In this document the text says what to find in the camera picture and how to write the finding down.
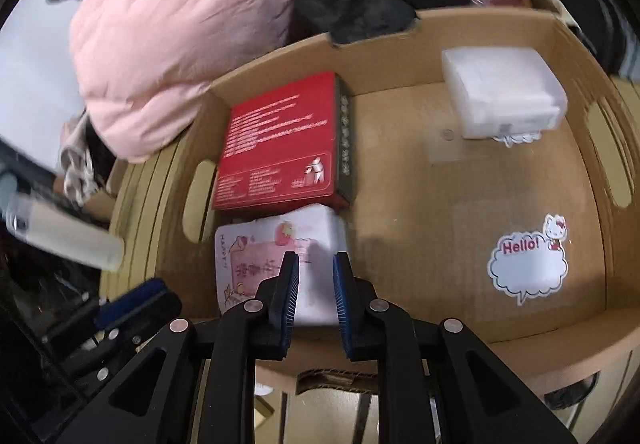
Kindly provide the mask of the white insulated bottle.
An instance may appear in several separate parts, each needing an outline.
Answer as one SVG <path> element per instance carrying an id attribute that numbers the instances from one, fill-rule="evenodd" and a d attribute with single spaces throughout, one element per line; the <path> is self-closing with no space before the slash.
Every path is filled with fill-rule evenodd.
<path id="1" fill-rule="evenodd" d="M 1 218 L 14 237 L 52 255 L 109 272 L 124 260 L 120 237 L 20 192 L 7 173 L 1 176 Z"/>

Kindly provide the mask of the hello kitty sticker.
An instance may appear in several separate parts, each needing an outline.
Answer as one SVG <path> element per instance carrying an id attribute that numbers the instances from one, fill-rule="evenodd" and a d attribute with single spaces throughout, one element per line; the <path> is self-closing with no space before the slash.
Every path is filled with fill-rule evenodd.
<path id="1" fill-rule="evenodd" d="M 547 213 L 540 231 L 501 236 L 487 263 L 492 286 L 519 307 L 560 291 L 570 268 L 563 246 L 567 234 L 566 219 Z"/>

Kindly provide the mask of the pink duvet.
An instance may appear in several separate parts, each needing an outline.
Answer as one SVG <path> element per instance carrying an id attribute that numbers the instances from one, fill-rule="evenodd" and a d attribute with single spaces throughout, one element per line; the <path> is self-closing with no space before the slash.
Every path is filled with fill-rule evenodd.
<path id="1" fill-rule="evenodd" d="M 210 83 L 285 44 L 294 0 L 82 0 L 70 57 L 92 126 L 140 163 L 192 123 Z"/>

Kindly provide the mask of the shallow cardboard tray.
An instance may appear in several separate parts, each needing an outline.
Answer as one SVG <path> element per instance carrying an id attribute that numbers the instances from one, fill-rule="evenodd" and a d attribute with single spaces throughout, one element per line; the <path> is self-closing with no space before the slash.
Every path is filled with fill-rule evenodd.
<path id="1" fill-rule="evenodd" d="M 568 97 L 559 129 L 506 147 L 460 137 L 442 51 L 537 50 Z M 215 316 L 213 242 L 184 234 L 196 168 L 222 152 L 231 108 L 323 72 L 354 96 L 356 197 L 344 214 L 358 276 L 417 319 L 457 317 L 534 391 L 560 389 L 639 344 L 639 86 L 612 79 L 554 15 L 508 8 L 427 11 L 408 32 L 344 47 L 319 35 L 215 80 L 193 126 L 130 166 L 111 223 L 125 260 L 113 299 L 160 276 L 192 319 Z M 498 240 L 568 224 L 554 293 L 518 300 L 490 271 Z"/>

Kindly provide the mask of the beige clothes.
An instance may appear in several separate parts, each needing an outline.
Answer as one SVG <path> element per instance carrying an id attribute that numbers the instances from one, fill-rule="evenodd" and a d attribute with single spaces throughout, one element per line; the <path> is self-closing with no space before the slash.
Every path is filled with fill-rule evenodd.
<path id="1" fill-rule="evenodd" d="M 63 123 L 58 169 L 66 198 L 82 207 L 105 183 L 100 170 L 112 164 L 112 153 L 102 142 L 91 123 L 88 111 L 82 111 Z"/>

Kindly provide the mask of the translucent plastic box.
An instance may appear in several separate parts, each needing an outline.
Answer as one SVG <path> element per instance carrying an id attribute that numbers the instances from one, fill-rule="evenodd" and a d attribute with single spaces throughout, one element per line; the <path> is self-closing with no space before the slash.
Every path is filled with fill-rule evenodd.
<path id="1" fill-rule="evenodd" d="M 554 130 L 567 112 L 564 88 L 533 48 L 447 49 L 442 76 L 467 139 Z"/>

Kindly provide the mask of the red cardboard box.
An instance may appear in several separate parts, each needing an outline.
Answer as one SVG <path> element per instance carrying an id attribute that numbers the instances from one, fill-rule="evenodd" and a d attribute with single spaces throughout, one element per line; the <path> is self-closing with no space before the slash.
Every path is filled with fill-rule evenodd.
<path id="1" fill-rule="evenodd" d="M 311 204 L 340 211 L 354 198 L 352 93 L 325 72 L 232 108 L 213 207 L 280 215 Z"/>

